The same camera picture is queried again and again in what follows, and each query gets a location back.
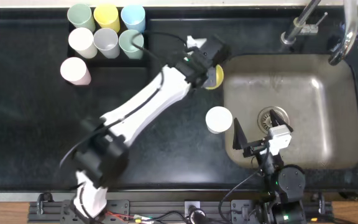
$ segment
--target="black countertop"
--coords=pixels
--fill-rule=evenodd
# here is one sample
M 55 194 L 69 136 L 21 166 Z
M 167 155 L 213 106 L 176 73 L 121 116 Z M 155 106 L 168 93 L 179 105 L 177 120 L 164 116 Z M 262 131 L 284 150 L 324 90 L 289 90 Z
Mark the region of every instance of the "black countertop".
M 330 37 L 340 36 L 340 8 L 318 9 L 310 19 L 328 18 L 319 34 L 299 37 L 285 49 L 279 37 L 300 8 L 149 8 L 147 28 L 194 38 L 217 34 L 240 54 L 328 54 Z M 98 118 L 135 95 L 158 72 L 153 63 L 134 68 L 94 68 L 91 86 L 77 88 L 60 76 L 70 54 L 66 9 L 0 9 L 0 190 L 65 190 L 73 171 L 58 168 L 82 136 L 78 121 Z M 179 42 L 149 37 L 146 46 L 162 58 Z M 346 61 L 358 92 L 358 40 Z M 206 112 L 223 105 L 223 90 L 197 90 L 171 106 L 136 139 L 129 167 L 116 189 L 228 189 L 252 170 L 233 163 L 224 135 L 211 134 Z M 358 165 L 345 170 L 306 170 L 307 190 L 358 191 Z M 245 190 L 262 189 L 257 177 Z

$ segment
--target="faucet handle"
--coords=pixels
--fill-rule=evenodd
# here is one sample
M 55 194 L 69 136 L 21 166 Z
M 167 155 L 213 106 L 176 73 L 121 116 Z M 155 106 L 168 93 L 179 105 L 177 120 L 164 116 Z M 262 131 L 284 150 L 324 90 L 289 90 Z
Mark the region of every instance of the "faucet handle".
M 318 26 L 325 19 L 327 15 L 328 13 L 325 12 L 322 18 L 316 24 L 304 25 L 299 35 L 316 35 L 318 33 Z

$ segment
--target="sink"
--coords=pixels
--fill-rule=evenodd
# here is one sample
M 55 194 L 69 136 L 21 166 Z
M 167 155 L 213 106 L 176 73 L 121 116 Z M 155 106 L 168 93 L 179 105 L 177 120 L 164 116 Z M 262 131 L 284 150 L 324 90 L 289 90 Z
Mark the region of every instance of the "sink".
M 285 164 L 304 169 L 344 169 L 358 163 L 358 105 L 351 68 L 328 64 L 328 55 L 245 55 L 224 66 L 224 106 L 238 118 L 248 141 L 266 136 L 269 110 L 294 129 L 280 151 Z M 251 158 L 232 148 L 234 127 L 225 132 L 226 152 L 242 167 Z

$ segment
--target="blue cup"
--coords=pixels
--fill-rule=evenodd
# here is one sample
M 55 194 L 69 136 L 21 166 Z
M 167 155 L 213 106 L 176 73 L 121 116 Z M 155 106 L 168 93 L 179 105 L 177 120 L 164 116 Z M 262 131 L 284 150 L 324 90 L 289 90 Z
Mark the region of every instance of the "blue cup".
M 140 5 L 125 6 L 121 11 L 121 19 L 128 29 L 137 30 L 141 33 L 146 28 L 146 12 Z

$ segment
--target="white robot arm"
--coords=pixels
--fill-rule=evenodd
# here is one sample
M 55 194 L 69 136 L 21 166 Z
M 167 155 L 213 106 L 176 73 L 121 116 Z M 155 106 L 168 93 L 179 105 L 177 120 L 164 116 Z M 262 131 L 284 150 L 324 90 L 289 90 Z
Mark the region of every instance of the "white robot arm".
M 102 123 L 85 123 L 90 137 L 82 142 L 82 149 L 71 153 L 78 169 L 80 187 L 73 203 L 79 217 L 92 219 L 102 213 L 108 182 L 125 168 L 127 150 L 135 138 L 163 110 L 183 99 L 190 88 L 203 86 L 208 72 L 215 74 L 215 66 L 229 56 L 228 47 L 217 37 L 188 37 L 188 47 L 190 53 L 177 53 L 138 94 L 102 115 Z

